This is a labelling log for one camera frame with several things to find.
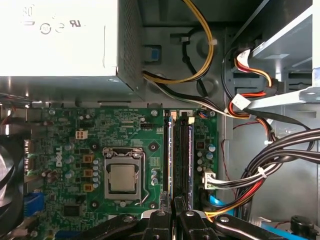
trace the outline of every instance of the power supply unit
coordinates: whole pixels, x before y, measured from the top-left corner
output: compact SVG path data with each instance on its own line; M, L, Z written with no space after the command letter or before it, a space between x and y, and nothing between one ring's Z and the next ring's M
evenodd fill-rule
M141 29L136 0L1 1L4 89L50 101L143 98Z

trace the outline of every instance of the electrolytic capacitor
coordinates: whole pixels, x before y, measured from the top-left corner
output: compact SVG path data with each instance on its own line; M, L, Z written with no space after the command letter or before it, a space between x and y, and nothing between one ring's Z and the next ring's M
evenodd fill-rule
M70 164L70 163L72 163L74 160L75 160L75 157L74 157L74 156L69 156L68 158L66 158L66 159L64 160L64 162L65 162L66 164Z
M71 149L74 148L74 144L73 143L67 143L66 145L64 145L64 150L66 151L70 151Z
M157 178L154 178L151 180L151 185L154 186L154 185L157 185L158 184L158 179Z
M151 171L151 178L154 179L157 176L157 171L156 170L152 170Z
M216 146L215 145L213 145L213 144L209 144L208 145L208 150L209 150L209 152L214 152L215 150L216 150Z
M100 160L100 158L96 158L95 160L93 160L92 163L93 163L94 165L97 165L97 164L99 164L99 160Z
M57 175L57 170L53 170L52 172L49 172L48 174L47 174L47 177L48 178L53 178L54 176L56 176Z
M51 171L51 169L47 169L47 170L45 170L45 171L43 171L42 173L41 173L41 176L42 177L46 177L49 173L51 173L52 171Z
M70 179L70 178L72 178L74 175L75 175L75 172L72 171L72 170L70 170L70 171L68 171L68 172L64 175L64 177L65 177L66 179Z
M206 159L213 159L214 158L214 155L211 153L211 152L207 152L206 155L205 155Z

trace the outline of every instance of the screw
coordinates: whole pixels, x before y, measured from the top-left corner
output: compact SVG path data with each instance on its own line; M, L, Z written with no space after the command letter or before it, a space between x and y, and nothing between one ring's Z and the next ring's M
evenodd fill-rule
M220 222L223 222L223 223L227 223L227 222L229 222L229 218L227 218L226 216L222 216L222 217L220 217Z
M125 201L121 201L121 202L120 202L120 207L121 207L121 208L124 208L126 205L127 205L127 204L126 204Z
M210 117L214 117L216 115L216 112L215 111L210 111L209 115L210 115Z
M132 154L132 157L133 157L134 159L139 159L139 158L140 158L140 154L134 153L134 154Z
M50 110L49 110L49 114L50 114L50 115L55 115L55 114L56 114L56 111L53 110L53 109L50 109Z
M164 211L159 211L156 215L157 216L164 216L164 215L166 215L166 213Z
M185 215L187 215L188 217L192 217L195 215L195 213L193 211L187 211Z
M157 110L152 110L151 111L151 115L154 116L154 117L158 116L158 111Z
M134 220L134 218L132 216L126 216L123 221L126 222L126 223L130 223Z

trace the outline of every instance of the blue connector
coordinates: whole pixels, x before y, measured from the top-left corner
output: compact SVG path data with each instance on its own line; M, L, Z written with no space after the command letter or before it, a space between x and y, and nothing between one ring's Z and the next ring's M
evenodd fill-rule
M216 198L215 198L214 196L212 196L212 195L210 196L209 201L210 201L211 204L214 204L214 205L218 205L218 206L223 206L223 205L225 205L222 201L216 199ZM227 211L226 213L229 214L229 215L231 215L231 216L233 216L233 215L234 215L234 210L233 210L233 209L232 209L232 210L229 210L229 211Z
M45 209L45 196L42 192L32 192L26 195L24 201L24 216L30 217Z

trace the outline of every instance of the yellow wire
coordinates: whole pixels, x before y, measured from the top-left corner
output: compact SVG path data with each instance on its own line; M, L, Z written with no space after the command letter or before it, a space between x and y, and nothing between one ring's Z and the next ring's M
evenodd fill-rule
M213 37L212 37L211 31L210 31L210 28L208 26L208 23L206 22L205 18L202 16L202 14L199 12L199 10L196 8L196 6L190 0L183 0L183 1L189 7L189 9L193 12L193 14L198 19L198 21L201 23L201 25L205 31L205 34L206 34L207 40L208 40L208 44L209 44L208 55L206 57L206 60L203 64L202 68L195 75L188 77L188 78L184 78L184 79L180 79L180 80L165 80L165 79L160 79L157 77L152 77L147 74L143 74L143 76L145 78L147 78L153 82L161 83L161 84L178 84L178 83L187 82L187 81L193 80L193 79L201 76L210 67L211 60L214 56L214 46L212 44Z

